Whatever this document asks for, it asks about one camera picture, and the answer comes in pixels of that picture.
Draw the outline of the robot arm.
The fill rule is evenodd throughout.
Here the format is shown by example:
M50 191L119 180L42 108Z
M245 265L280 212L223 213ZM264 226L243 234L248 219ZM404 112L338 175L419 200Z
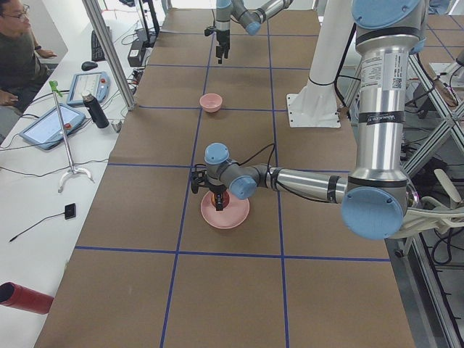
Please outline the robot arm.
M243 1L225 0L216 1L215 19L210 28L217 39L216 58L219 64L228 58L231 47L231 20L237 21L245 31L253 36L256 35L261 25L274 17L280 11L288 9L292 0L268 1L261 7L247 9Z
M341 205L344 224L367 239L397 237L408 208L400 165L409 57L424 46L427 1L329 1L307 85L286 97L292 127L336 128L336 80L350 45L360 55L355 169L345 179L269 165L243 167L226 145L210 144L191 189L208 188L217 210L225 194L245 200L257 188Z

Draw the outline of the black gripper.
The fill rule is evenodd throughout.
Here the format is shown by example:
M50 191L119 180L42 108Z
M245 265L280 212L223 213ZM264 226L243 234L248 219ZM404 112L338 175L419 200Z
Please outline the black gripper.
M223 63L223 57L228 58L228 53L230 49L230 31L229 30L219 30L217 29L216 33L217 46L215 48L215 55L217 58L217 63Z
M224 193L227 191L227 187L221 183L209 183L209 189L214 194L214 204L217 211L223 211L224 209Z

